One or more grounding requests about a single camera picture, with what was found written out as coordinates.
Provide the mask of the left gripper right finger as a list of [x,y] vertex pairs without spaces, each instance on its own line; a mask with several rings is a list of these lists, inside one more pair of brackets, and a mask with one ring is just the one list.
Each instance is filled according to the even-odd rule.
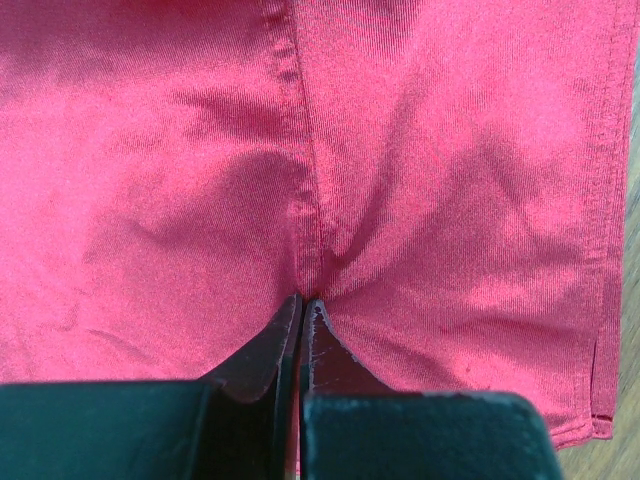
[[502,392],[400,392],[337,338],[320,300],[306,307],[300,357],[304,479],[562,478],[546,427]]

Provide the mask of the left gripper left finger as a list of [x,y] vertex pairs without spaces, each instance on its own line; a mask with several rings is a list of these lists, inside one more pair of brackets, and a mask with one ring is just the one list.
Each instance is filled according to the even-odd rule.
[[5,479],[280,479],[301,298],[196,380],[5,385]]

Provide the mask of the red cloth napkin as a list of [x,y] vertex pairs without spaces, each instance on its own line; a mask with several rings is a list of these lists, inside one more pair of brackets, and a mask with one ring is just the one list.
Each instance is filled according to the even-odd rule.
[[635,1],[5,1],[1,389],[196,380],[297,295],[400,392],[612,437]]

